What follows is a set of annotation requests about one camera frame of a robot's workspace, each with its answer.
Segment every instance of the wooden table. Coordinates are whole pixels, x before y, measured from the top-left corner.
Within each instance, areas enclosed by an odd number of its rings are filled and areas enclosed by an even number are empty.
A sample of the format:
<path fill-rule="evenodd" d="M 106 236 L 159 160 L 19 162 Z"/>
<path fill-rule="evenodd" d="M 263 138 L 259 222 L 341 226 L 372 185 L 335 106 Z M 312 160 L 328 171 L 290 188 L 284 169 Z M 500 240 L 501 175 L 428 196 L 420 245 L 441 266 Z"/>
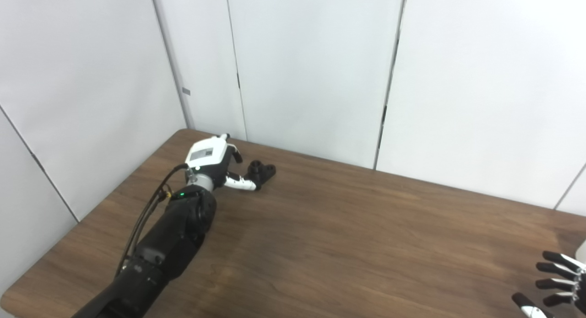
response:
<path fill-rule="evenodd" d="M 181 130 L 2 297 L 20 318 L 67 318 L 106 287 L 144 203 L 194 141 Z M 521 318 L 550 293 L 542 250 L 572 254 L 586 218 L 233 140 L 277 166 L 261 191 L 218 189 L 212 230 L 151 318 Z M 170 183 L 182 186 L 182 176 Z M 569 306 L 553 310 L 574 316 Z"/>

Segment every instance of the robot finger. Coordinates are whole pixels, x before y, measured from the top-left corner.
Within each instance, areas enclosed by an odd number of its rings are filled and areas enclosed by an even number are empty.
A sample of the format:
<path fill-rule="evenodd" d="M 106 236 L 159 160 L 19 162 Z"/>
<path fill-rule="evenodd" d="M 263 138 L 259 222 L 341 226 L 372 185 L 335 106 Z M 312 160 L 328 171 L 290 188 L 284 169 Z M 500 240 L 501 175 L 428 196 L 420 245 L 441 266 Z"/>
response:
<path fill-rule="evenodd" d="M 560 254 L 560 253 L 544 251 L 543 258 L 546 260 L 550 260 L 551 262 L 554 262 L 554 263 L 565 265 L 570 270 L 572 270 L 574 272 L 578 272 L 578 273 L 581 272 L 584 268 L 586 268 L 586 264 L 583 264 L 582 262 L 580 262 L 578 260 L 575 260 L 567 255 Z"/>
<path fill-rule="evenodd" d="M 543 299 L 543 303 L 547 307 L 561 305 L 562 303 L 572 303 L 573 293 L 565 291 L 562 293 L 555 293 Z"/>
<path fill-rule="evenodd" d="M 558 274 L 566 279 L 574 280 L 578 277 L 578 274 L 563 266 L 562 264 L 557 263 L 548 263 L 548 262 L 538 262 L 536 264 L 537 270 L 541 272 L 549 272 L 551 274 Z"/>
<path fill-rule="evenodd" d="M 562 291 L 572 291 L 576 282 L 566 279 L 541 279 L 535 282 L 538 289 L 559 289 Z"/>
<path fill-rule="evenodd" d="M 237 164 L 241 164 L 244 160 L 242 159 L 242 155 L 240 154 L 240 151 L 238 151 L 238 148 L 236 147 L 236 145 L 228 143 L 228 146 L 233 147 L 233 149 L 234 149 L 234 151 L 232 151 L 232 156 L 234 157 L 234 161 L 236 161 Z"/>

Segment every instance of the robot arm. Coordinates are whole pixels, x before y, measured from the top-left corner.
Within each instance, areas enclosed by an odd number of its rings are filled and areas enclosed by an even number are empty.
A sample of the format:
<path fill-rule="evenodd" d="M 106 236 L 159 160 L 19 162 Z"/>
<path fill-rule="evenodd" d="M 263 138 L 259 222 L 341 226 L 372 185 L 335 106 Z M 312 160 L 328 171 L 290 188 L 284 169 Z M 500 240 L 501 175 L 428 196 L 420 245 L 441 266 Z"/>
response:
<path fill-rule="evenodd" d="M 142 318 L 203 244 L 216 212 L 212 191 L 224 185 L 258 190 L 274 176 L 273 165 L 258 161 L 243 177 L 229 172 L 232 157 L 237 163 L 243 159 L 234 145 L 226 143 L 228 138 L 214 136 L 191 147 L 182 165 L 187 185 L 170 197 L 163 216 L 131 250 L 113 282 L 72 318 Z"/>
<path fill-rule="evenodd" d="M 549 262 L 539 262 L 536 267 L 542 272 L 558 274 L 564 279 L 548 278 L 535 282 L 538 289 L 559 289 L 543 299 L 547 307 L 557 306 L 563 303 L 574 305 L 583 314 L 586 314 L 586 264 L 577 261 L 567 255 L 543 252 L 543 258 Z M 513 301 L 521 311 L 529 318 L 553 318 L 553 315 L 539 309 L 525 295 L 516 293 Z"/>

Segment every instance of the cable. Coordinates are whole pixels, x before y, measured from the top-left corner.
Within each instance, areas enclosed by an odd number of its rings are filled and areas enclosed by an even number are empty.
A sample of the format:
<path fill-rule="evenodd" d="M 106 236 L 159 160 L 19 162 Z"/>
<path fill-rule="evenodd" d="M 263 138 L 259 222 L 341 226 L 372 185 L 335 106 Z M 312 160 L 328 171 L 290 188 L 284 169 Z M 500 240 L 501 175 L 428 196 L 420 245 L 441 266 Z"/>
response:
<path fill-rule="evenodd" d="M 171 189 L 171 186 L 167 183 L 165 183 L 165 185 L 167 186 L 167 191 L 169 191 L 169 193 L 171 193 L 171 195 L 173 195 L 173 189 Z"/>
<path fill-rule="evenodd" d="M 157 195 L 159 195 L 159 192 L 161 192 L 161 189 L 163 189 L 163 186 L 165 186 L 165 184 L 167 184 L 167 181 L 171 178 L 171 176 L 173 176 L 173 174 L 175 174 L 179 170 L 187 169 L 187 168 L 189 168 L 188 164 L 180 164 L 180 165 L 175 166 L 169 172 L 169 174 L 167 174 L 167 176 L 165 176 L 165 178 L 163 179 L 163 182 L 161 182 L 161 184 L 157 187 L 157 189 L 155 190 L 155 193 L 152 194 L 151 199 L 149 199 L 149 201 L 146 203 L 145 207 L 142 209 L 142 212 L 138 216 L 138 220 L 136 220 L 136 223 L 134 224 L 134 228 L 132 229 L 132 232 L 130 233 L 130 238 L 128 239 L 128 241 L 126 242 L 126 245 L 124 247 L 122 257 L 120 259 L 118 267 L 116 268 L 116 273 L 114 275 L 115 277 L 117 277 L 120 274 L 120 272 L 122 271 L 122 267 L 124 265 L 124 260 L 126 260 L 126 256 L 128 255 L 128 249 L 130 249 L 130 245 L 133 243 L 133 239 L 136 236 L 136 231 L 138 231 L 138 228 L 142 224 L 142 220 L 144 219 L 145 215 L 147 214 L 147 212 L 151 208 L 151 205 L 153 205 L 155 198 L 157 197 Z"/>
<path fill-rule="evenodd" d="M 155 211 L 159 203 L 163 202 L 163 200 L 167 199 L 167 192 L 160 190 L 158 198 L 151 203 L 151 207 L 146 210 L 146 214 L 143 216 L 138 229 L 136 229 L 136 233 L 134 234 L 134 239 L 132 240 L 132 246 L 130 247 L 130 253 L 134 253 L 136 251 L 136 245 L 138 244 L 138 239 L 141 237 L 142 229 L 146 226 L 148 218 L 151 217 L 152 212 Z"/>

